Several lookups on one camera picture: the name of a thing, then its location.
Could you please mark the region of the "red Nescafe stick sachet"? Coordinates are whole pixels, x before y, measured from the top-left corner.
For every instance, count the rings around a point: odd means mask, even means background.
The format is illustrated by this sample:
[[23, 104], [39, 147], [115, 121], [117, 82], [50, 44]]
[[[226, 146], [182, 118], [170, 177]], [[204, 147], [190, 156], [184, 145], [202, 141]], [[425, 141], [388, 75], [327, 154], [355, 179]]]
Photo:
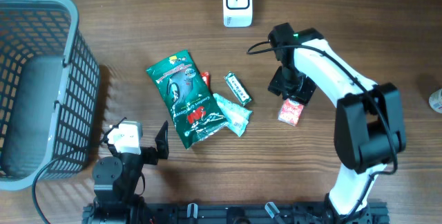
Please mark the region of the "red Nescafe stick sachet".
[[204, 83], [206, 84], [206, 86], [208, 88], [210, 88], [210, 73], [205, 71], [203, 73], [201, 73], [202, 79], [204, 81]]

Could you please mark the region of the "green lidded small jar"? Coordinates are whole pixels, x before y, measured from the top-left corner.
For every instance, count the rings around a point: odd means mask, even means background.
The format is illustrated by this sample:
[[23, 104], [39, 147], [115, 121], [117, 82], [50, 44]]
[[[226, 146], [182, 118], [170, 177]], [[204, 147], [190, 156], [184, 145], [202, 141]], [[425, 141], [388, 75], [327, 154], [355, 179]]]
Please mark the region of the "green lidded small jar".
[[442, 89], [433, 92], [431, 96], [429, 97], [429, 105], [432, 110], [434, 110], [437, 113], [442, 113]]

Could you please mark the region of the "light green wipes packet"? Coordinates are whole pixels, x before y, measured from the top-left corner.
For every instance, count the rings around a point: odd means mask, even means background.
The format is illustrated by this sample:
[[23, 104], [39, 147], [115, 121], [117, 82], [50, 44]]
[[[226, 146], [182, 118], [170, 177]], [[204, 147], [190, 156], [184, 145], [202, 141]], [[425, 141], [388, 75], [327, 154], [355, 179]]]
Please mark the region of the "light green wipes packet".
[[253, 111], [248, 110], [239, 104], [233, 103], [217, 93], [214, 93], [213, 96], [224, 116], [229, 121], [227, 125], [228, 128], [238, 137], [241, 137], [246, 130], [250, 115]]

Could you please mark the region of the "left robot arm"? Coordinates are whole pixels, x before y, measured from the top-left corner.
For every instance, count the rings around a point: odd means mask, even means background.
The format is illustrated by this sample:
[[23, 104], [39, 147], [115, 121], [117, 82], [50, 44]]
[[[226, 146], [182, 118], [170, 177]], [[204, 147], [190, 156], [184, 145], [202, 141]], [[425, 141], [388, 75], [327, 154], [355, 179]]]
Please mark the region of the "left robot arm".
[[141, 194], [138, 182], [146, 182], [142, 168], [169, 157], [168, 122], [155, 137], [154, 147], [143, 147], [140, 122], [123, 118], [104, 134], [102, 142], [111, 153], [93, 168], [93, 203], [84, 208], [83, 223], [155, 223], [154, 213]]

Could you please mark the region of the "green 3M gloves packet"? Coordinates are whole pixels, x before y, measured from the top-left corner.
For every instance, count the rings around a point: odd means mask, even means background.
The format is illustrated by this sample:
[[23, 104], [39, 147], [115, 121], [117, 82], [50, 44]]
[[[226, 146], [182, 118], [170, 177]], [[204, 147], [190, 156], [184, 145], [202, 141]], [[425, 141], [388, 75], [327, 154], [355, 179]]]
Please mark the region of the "green 3M gloves packet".
[[207, 139], [228, 125], [187, 50], [146, 69], [165, 103], [185, 148]]

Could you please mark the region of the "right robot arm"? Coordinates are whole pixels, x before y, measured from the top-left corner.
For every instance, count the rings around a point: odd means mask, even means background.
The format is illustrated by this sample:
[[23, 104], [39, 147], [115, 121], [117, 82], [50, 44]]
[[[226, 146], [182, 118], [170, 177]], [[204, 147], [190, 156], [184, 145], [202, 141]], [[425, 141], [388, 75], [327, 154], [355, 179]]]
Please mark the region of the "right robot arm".
[[394, 174], [397, 155], [406, 148], [400, 91], [358, 73], [314, 28], [296, 32], [280, 24], [268, 42], [281, 63], [270, 92], [306, 105], [319, 88], [335, 106], [334, 148], [341, 167], [328, 209], [341, 223], [360, 218], [376, 178]]

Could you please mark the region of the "white green box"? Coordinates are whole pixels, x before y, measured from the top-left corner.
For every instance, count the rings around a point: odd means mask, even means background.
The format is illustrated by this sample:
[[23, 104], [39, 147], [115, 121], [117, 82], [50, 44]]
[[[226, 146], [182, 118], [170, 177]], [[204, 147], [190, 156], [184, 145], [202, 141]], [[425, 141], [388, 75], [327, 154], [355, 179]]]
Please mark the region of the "white green box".
[[250, 94], [247, 92], [246, 88], [243, 86], [235, 73], [229, 71], [224, 77], [224, 80], [241, 105], [245, 106], [252, 101]]

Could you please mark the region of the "pink Kleenex tissue pack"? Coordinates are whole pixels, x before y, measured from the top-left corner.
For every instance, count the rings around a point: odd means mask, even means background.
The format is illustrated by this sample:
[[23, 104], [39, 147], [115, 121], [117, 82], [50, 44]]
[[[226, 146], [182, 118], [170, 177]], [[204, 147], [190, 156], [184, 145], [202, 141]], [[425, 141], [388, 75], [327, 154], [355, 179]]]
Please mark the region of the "pink Kleenex tissue pack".
[[303, 109], [304, 106], [299, 102], [286, 99], [281, 106], [278, 114], [278, 119], [281, 122], [290, 124], [291, 126], [295, 127], [300, 119], [300, 115]]

